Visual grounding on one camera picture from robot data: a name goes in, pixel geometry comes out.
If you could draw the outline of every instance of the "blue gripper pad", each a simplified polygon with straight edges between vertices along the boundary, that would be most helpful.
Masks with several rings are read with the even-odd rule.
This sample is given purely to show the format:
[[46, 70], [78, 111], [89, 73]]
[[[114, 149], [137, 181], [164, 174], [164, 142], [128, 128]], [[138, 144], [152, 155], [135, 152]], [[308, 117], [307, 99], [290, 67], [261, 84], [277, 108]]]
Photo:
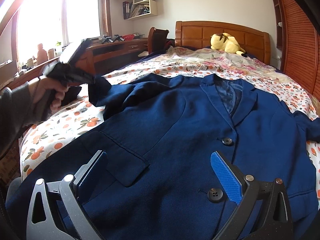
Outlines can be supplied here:
[[218, 152], [211, 154], [211, 167], [218, 177], [223, 189], [232, 202], [239, 205], [242, 199], [242, 185]]

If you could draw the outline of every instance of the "red basket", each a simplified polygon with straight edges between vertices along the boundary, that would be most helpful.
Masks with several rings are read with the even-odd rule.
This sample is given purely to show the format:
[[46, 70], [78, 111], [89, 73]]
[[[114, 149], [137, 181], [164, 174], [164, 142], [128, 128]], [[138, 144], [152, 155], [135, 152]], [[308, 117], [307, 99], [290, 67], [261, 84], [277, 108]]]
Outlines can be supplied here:
[[134, 38], [134, 35], [129, 34], [129, 35], [122, 36], [122, 38], [124, 38], [126, 41], [132, 41]]

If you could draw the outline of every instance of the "figurine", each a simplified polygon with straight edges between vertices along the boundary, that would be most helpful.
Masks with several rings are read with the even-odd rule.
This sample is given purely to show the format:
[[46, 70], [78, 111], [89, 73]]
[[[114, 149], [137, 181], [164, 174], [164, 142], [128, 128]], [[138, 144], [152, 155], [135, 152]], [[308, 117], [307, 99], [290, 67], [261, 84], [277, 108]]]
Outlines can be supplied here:
[[43, 44], [40, 43], [40, 44], [38, 44], [37, 65], [39, 66], [40, 64], [42, 64], [46, 61], [48, 61], [48, 54], [43, 49]]

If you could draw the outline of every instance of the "bed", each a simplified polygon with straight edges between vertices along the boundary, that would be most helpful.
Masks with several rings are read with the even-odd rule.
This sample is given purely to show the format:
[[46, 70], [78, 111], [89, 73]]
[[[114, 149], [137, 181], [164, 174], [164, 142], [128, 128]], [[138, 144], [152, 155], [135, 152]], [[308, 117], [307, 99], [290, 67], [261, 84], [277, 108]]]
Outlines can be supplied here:
[[[234, 35], [241, 47], [256, 58], [206, 49], [205, 47], [210, 45], [211, 35], [222, 32]], [[149, 73], [164, 77], [204, 77], [216, 73], [225, 79], [242, 78], [256, 88], [277, 95], [286, 102], [292, 112], [302, 111], [312, 120], [318, 117], [319, 101], [291, 78], [268, 65], [268, 33], [222, 22], [177, 22], [175, 45], [176, 47], [171, 47], [166, 54], [113, 71], [105, 78], [114, 85], [127, 84]], [[94, 107], [89, 102], [87, 85], [84, 84], [77, 100], [61, 108], [46, 122], [33, 125], [20, 140], [22, 180], [43, 160], [101, 124], [103, 110], [104, 107]], [[316, 167], [316, 190], [320, 199], [320, 144], [306, 142], [306, 154]]]

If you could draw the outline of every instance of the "yellow plush toy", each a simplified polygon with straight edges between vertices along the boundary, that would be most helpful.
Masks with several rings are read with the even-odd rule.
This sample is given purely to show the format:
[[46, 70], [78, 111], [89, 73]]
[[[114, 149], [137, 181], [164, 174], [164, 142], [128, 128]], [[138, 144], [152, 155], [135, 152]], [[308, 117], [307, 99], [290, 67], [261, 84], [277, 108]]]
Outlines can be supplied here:
[[238, 55], [245, 53], [236, 38], [228, 33], [214, 34], [211, 38], [211, 49], [224, 50], [227, 53], [236, 53]]

